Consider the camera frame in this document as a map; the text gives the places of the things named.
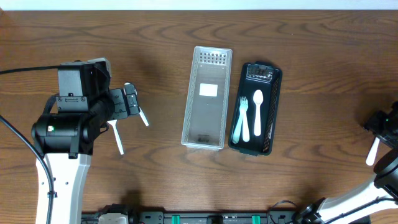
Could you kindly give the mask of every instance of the white label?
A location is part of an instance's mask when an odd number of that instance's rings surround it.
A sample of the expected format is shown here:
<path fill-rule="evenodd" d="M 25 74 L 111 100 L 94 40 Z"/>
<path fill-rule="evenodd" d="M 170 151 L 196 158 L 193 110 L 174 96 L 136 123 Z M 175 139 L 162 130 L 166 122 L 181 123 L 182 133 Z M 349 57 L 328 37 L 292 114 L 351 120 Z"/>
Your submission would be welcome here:
<path fill-rule="evenodd" d="M 218 85 L 201 83 L 199 95 L 201 96 L 217 96 Z"/>

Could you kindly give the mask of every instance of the white plastic fork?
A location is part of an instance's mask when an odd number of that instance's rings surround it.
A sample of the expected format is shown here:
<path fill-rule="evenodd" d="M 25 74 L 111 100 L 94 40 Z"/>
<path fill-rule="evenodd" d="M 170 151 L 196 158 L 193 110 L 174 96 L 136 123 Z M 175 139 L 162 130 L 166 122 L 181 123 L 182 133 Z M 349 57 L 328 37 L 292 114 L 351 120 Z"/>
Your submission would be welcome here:
<path fill-rule="evenodd" d="M 241 106 L 239 107 L 239 112 L 243 114 L 243 133 L 242 133 L 242 139 L 244 142 L 250 141 L 250 134 L 249 134 L 249 125 L 248 125 L 248 116 L 246 114 L 246 111 L 249 108 L 249 102 L 248 99 L 243 96 Z"/>
<path fill-rule="evenodd" d="M 238 118 L 238 122 L 236 123 L 234 133 L 232 135 L 232 143 L 234 143 L 234 144 L 238 143 L 239 139 L 241 138 L 242 123 L 243 123 L 243 112 L 241 111 L 242 101 L 243 101 L 243 97 L 240 97 L 239 98 L 239 118 Z"/>

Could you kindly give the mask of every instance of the wood grain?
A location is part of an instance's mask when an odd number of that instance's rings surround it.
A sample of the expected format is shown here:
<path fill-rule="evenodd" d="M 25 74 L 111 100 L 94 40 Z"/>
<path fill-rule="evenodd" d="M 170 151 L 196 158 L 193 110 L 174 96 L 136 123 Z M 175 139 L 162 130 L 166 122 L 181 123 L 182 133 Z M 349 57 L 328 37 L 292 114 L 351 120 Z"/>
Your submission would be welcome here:
<path fill-rule="evenodd" d="M 0 70 L 106 57 L 111 88 L 137 86 L 150 126 L 138 117 L 119 123 L 124 156 L 113 133 L 96 140 L 84 211 L 111 203 L 266 210 L 340 195 L 372 174 L 364 161 L 373 137 L 360 124 L 398 96 L 395 11 L 4 12 L 0 33 Z M 227 135 L 242 64 L 271 61 L 284 71 L 270 156 L 181 146 L 196 45 L 233 49 Z M 56 92 L 54 70 L 2 75 L 0 113 L 30 139 Z M 33 223 L 34 156 L 4 126 L 0 136 L 0 223 Z M 398 215 L 372 220 L 396 223 Z"/>

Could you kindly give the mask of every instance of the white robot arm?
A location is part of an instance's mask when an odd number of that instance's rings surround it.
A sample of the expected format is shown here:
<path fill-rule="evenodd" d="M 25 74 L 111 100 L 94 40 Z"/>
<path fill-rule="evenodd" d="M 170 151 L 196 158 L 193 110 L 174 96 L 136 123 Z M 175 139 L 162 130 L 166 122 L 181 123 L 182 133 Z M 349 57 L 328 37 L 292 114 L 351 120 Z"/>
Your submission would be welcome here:
<path fill-rule="evenodd" d="M 321 199 L 301 214 L 302 223 L 351 223 L 381 210 L 398 208 L 398 151 L 388 152 L 375 165 L 367 182 L 340 197 Z"/>
<path fill-rule="evenodd" d="M 79 154 L 77 159 L 69 159 L 67 153 L 48 153 L 44 159 L 54 178 L 57 193 L 53 200 L 51 223 L 80 223 L 83 189 L 91 156 Z M 36 167 L 39 174 L 36 223 L 39 224 L 45 223 L 47 219 L 49 184 L 39 161 L 36 162 Z"/>

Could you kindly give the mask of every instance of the black tray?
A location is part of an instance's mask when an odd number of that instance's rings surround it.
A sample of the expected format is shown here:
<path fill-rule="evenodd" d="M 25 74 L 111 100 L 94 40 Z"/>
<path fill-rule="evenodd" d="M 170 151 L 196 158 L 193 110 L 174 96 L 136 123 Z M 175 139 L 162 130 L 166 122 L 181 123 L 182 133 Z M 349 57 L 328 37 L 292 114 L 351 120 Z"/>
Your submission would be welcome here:
<path fill-rule="evenodd" d="M 274 75 L 269 82 L 260 82 L 246 78 L 246 72 L 249 65 L 264 65 L 274 69 Z M 228 145 L 239 152 L 253 156 L 263 155 L 268 156 L 272 150 L 272 143 L 274 140 L 276 115 L 278 111 L 278 101 L 280 84 L 282 83 L 282 70 L 273 67 L 269 63 L 256 62 L 245 63 L 242 68 L 241 79 L 239 81 L 238 94 L 236 95 L 234 116 L 232 118 L 231 129 L 229 130 Z M 255 136 L 253 133 L 254 117 L 256 106 L 253 102 L 253 94 L 256 90 L 261 90 L 264 101 L 261 104 L 261 135 Z M 245 96 L 249 100 L 249 108 L 247 110 L 250 141 L 244 142 L 242 140 L 242 133 L 238 143 L 232 142 L 233 131 L 235 130 L 236 122 L 239 117 L 239 98 Z"/>

